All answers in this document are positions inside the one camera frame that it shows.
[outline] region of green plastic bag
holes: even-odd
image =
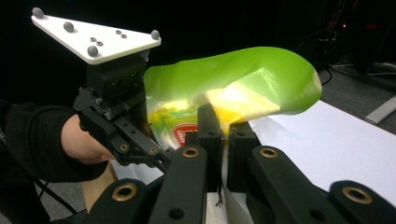
[[[321,95],[315,68],[280,48],[241,49],[150,67],[144,75],[148,122],[161,147],[184,145],[197,130],[197,108],[210,103],[220,127],[273,114],[297,114]]]

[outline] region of human hand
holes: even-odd
[[[115,159],[107,148],[88,132],[81,130],[78,115],[74,115],[64,124],[61,142],[66,155],[84,164],[96,164]]]

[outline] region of black sweater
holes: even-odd
[[[31,175],[49,182],[79,182],[98,177],[107,162],[85,165],[68,157],[61,145],[64,123],[75,114],[64,106],[23,104],[5,116],[8,152]]]

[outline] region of triangular white plate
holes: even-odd
[[[157,36],[158,38],[154,39],[151,34],[48,15],[41,19],[38,17],[32,16],[32,21],[37,27],[89,64],[105,63],[161,45],[161,38]],[[97,54],[90,55],[89,47],[91,52],[96,52],[97,49]]]

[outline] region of gray carpet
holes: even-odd
[[[322,83],[331,77],[331,80],[323,86],[322,100],[359,119],[364,119],[396,95],[396,73],[361,78],[357,76],[357,71],[353,66],[347,65],[345,62],[334,63],[333,67],[329,67],[329,71],[323,69],[318,72]],[[377,126],[396,134],[396,113],[390,114]],[[49,184],[49,187],[74,206],[77,211],[85,208],[80,184]],[[46,193],[42,197],[42,202],[52,219],[71,215],[67,209]],[[8,224],[9,222],[0,216],[0,223]]]

